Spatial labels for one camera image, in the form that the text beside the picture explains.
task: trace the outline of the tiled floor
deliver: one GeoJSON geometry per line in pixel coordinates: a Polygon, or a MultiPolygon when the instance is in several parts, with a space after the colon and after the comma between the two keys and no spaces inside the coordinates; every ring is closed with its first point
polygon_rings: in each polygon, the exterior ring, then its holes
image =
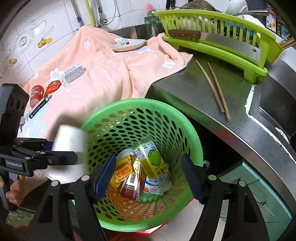
{"type": "MultiPolygon", "coordinates": [[[[146,241],[188,241],[196,227],[199,217],[202,213],[203,205],[197,200],[192,200],[191,203],[183,209],[174,219],[168,224],[160,228],[157,232],[146,237],[146,241]]],[[[215,234],[214,241],[220,241],[224,231],[225,222],[219,220],[218,228],[215,234]]]]}

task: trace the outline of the sink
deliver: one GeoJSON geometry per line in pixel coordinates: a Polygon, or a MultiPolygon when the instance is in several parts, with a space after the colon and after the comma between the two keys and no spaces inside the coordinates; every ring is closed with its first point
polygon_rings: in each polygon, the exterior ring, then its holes
{"type": "Polygon", "coordinates": [[[279,82],[267,76],[261,85],[259,113],[283,131],[296,150],[296,99],[279,82]]]}

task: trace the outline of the countertop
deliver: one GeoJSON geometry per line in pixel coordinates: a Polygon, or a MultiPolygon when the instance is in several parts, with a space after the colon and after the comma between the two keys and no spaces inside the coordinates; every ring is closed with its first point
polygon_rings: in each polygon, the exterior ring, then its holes
{"type": "MultiPolygon", "coordinates": [[[[292,159],[262,126],[246,114],[245,104],[252,84],[244,80],[243,71],[197,51],[182,47],[179,51],[193,53],[193,59],[182,71],[155,82],[150,87],[147,98],[174,106],[231,146],[264,176],[295,214],[296,164],[293,159],[296,160],[296,153],[277,131],[272,132],[285,145],[292,159]],[[204,67],[210,78],[207,62],[211,64],[230,112],[229,122],[220,114],[211,89],[195,59],[204,67]]],[[[256,88],[260,88],[260,83],[255,85],[252,114],[260,122],[264,122],[265,119],[261,118],[258,112],[260,92],[256,91],[256,88]]]]}

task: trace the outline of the small plate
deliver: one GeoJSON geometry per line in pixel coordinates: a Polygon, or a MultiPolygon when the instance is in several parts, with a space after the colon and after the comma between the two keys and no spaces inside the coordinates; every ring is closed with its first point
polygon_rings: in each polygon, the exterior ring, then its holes
{"type": "Polygon", "coordinates": [[[116,52],[125,52],[140,48],[143,46],[147,41],[145,39],[129,39],[129,41],[125,41],[124,43],[118,43],[111,45],[111,49],[116,52]]]}

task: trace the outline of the white tile wall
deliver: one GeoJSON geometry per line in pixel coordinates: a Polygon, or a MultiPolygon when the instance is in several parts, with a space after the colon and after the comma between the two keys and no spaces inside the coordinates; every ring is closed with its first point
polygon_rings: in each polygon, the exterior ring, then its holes
{"type": "MultiPolygon", "coordinates": [[[[110,22],[114,16],[113,0],[98,1],[103,11],[103,18],[110,22]]],[[[229,3],[229,0],[208,1],[220,11],[225,11],[229,3]]],[[[144,24],[148,3],[151,3],[156,10],[165,9],[166,4],[166,0],[116,0],[116,2],[114,21],[102,26],[106,31],[144,24]]],[[[180,7],[187,2],[188,0],[176,0],[176,6],[180,7]]],[[[83,24],[91,26],[85,1],[74,0],[74,3],[83,24]]],[[[96,0],[89,0],[89,5],[95,20],[99,22],[96,0]]],[[[42,63],[54,56],[71,40],[79,27],[70,0],[31,0],[17,14],[1,39],[4,50],[0,50],[0,82],[14,81],[24,85],[42,63]],[[33,24],[40,25],[41,28],[41,32],[35,37],[31,34],[33,24]],[[38,43],[42,38],[53,40],[47,44],[43,42],[44,45],[39,48],[38,43]],[[16,63],[9,66],[13,59],[17,60],[16,63]]]]}
{"type": "Polygon", "coordinates": [[[133,12],[128,12],[120,16],[122,28],[135,26],[135,20],[133,18],[133,12]]]}

